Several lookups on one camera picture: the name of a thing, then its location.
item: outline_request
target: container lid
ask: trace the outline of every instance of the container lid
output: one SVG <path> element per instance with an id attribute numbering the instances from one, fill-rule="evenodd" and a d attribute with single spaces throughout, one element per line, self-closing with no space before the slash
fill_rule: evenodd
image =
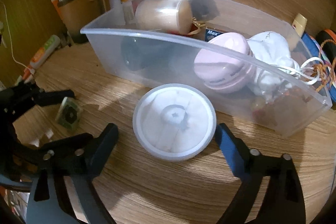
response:
<path id="1" fill-rule="evenodd" d="M 187 85 L 167 84 L 147 92 L 133 114 L 133 130 L 153 156 L 187 160 L 200 153 L 216 130 L 209 99 Z"/>
<path id="2" fill-rule="evenodd" d="M 223 33 L 209 41 L 236 52 L 252 55 L 245 37 L 239 33 Z M 202 80 L 209 83 L 229 81 L 241 70 L 245 62 L 224 54 L 201 49 L 194 60 L 194 71 Z"/>

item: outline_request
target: white cable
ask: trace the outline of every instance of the white cable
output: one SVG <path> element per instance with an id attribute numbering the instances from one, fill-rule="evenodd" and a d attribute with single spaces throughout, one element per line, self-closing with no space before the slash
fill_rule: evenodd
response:
<path id="1" fill-rule="evenodd" d="M 12 51 L 12 58 L 14 60 L 15 63 L 25 67 L 26 69 L 28 69 L 30 72 L 32 72 L 25 64 L 16 61 L 16 59 L 14 58 L 14 54 L 13 54 L 13 43 L 12 43 L 12 35 L 11 35 L 11 30 L 9 29 L 9 24 L 8 24 L 8 17 L 7 17 L 7 9 L 6 9 L 6 5 L 4 4 L 4 2 L 2 0 L 0 0 L 2 2 L 2 5 L 5 9 L 5 16 L 6 16 L 6 23 L 7 23 L 7 28 L 8 28 L 8 33 L 9 33 L 9 42 L 10 42 L 10 48 Z"/>
<path id="2" fill-rule="evenodd" d="M 318 81 L 322 81 L 322 79 L 320 78 L 320 71 L 317 70 L 316 71 L 316 76 L 315 77 L 311 77 L 311 76 L 308 76 L 306 74 L 304 74 L 305 71 L 307 70 L 314 70 L 313 67 L 307 67 L 307 65 L 310 63 L 310 62 L 313 62 L 313 61 L 318 61 L 320 62 L 322 65 L 324 65 L 324 62 L 322 59 L 318 58 L 318 57 L 312 57 L 308 60 L 306 60 L 301 66 L 300 66 L 300 70 L 297 70 L 295 68 L 292 68 L 292 67 L 287 67 L 287 66 L 278 66 L 278 65 L 271 65 L 273 67 L 276 67 L 278 69 L 284 69 L 284 70 L 288 70 L 290 71 L 290 75 L 293 75 L 294 77 L 298 77 L 298 76 L 303 76 L 304 78 L 310 80 L 310 81 L 303 81 L 306 85 L 313 85 L 315 84 L 316 82 Z"/>

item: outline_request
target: wooden table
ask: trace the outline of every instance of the wooden table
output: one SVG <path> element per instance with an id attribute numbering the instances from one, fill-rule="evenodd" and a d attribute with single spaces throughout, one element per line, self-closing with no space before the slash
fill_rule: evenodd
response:
<path id="1" fill-rule="evenodd" d="M 84 107 L 79 128 L 67 132 L 56 124 L 59 106 L 35 107 L 15 122 L 21 142 L 43 144 L 88 132 L 97 137 L 115 123 L 119 141 L 94 185 L 118 223 L 216 223 L 236 194 L 234 177 L 214 141 L 191 160 L 172 163 L 154 158 L 137 142 L 133 110 L 149 90 L 107 74 L 90 44 L 55 52 L 39 69 L 37 84 L 46 91 L 72 89 Z M 236 137 L 263 154 L 292 155 L 306 205 L 307 223 L 323 207 L 334 179 L 336 115 L 330 110 L 305 130 L 283 139 L 274 131 L 217 112 Z M 265 194 L 267 179 L 249 216 L 253 219 Z M 72 195 L 78 215 L 80 207 Z"/>

